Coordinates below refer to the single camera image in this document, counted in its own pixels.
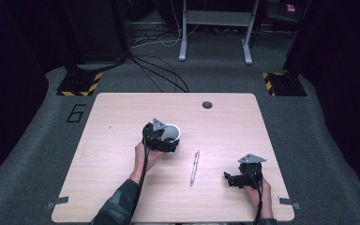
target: table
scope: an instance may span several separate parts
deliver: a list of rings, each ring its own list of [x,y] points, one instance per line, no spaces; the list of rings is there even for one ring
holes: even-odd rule
[[[213,104],[205,109],[203,102]],[[134,146],[156,117],[180,127],[175,153],[160,158],[146,175],[132,222],[252,221],[255,210],[243,189],[229,187],[223,172],[239,174],[239,158],[267,161],[262,173],[272,186],[279,221],[294,211],[275,201],[289,198],[256,98],[252,94],[103,93],[96,98],[59,197],[54,222],[88,222],[133,170]],[[200,161],[189,185],[194,154]]]
[[[185,61],[187,54],[187,24],[205,24],[205,25],[229,25],[245,26],[247,33],[241,40],[244,51],[245,63],[252,64],[250,49],[248,46],[250,34],[252,32],[254,20],[256,17],[259,0],[253,0],[253,9],[251,12],[228,12],[228,11],[205,11],[205,10],[188,10],[187,0],[183,0],[183,33],[180,47],[179,60]]]

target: tripod base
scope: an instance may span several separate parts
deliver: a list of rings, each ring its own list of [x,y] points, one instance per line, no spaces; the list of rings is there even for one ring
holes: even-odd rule
[[[57,88],[57,96],[91,96],[98,87],[101,73],[78,70],[79,74],[66,77]]]
[[[306,97],[306,91],[297,78],[289,78],[283,73],[263,73],[270,96]]]

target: white pen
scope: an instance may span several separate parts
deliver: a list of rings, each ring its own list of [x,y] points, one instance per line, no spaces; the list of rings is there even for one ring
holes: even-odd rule
[[[192,168],[192,174],[191,174],[191,180],[189,181],[189,185],[192,187],[192,185],[194,184],[194,180],[195,180],[195,173],[197,173],[197,165],[198,165],[198,159],[200,158],[200,150],[198,150],[198,152],[195,153],[195,158],[194,158],[194,167]]]

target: jacket sleeve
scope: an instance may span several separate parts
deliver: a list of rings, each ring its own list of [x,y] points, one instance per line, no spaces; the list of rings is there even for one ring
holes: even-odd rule
[[[139,186],[128,179],[100,208],[90,225],[128,225]]]
[[[259,225],[277,225],[277,220],[274,218],[261,218]]]

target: human hand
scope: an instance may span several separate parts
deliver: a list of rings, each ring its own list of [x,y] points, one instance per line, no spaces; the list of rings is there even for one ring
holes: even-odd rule
[[[244,186],[244,190],[247,192],[250,201],[256,210],[259,207],[259,192],[257,189],[253,189],[251,186]],[[259,190],[262,192],[262,213],[260,218],[274,218],[273,205],[271,199],[271,186],[263,178],[262,184],[259,186]]]
[[[142,173],[143,173],[144,155],[145,155],[144,144],[142,144],[141,142],[138,143],[134,147],[134,151],[135,151],[134,169],[133,169],[133,172],[130,174],[129,179],[132,179],[137,184],[139,184],[140,179],[142,178]],[[146,170],[147,172],[155,165],[157,160],[165,154],[164,152],[152,151],[147,148],[147,152],[148,151],[149,151],[149,153],[148,153],[148,164],[147,164],[147,170]]]

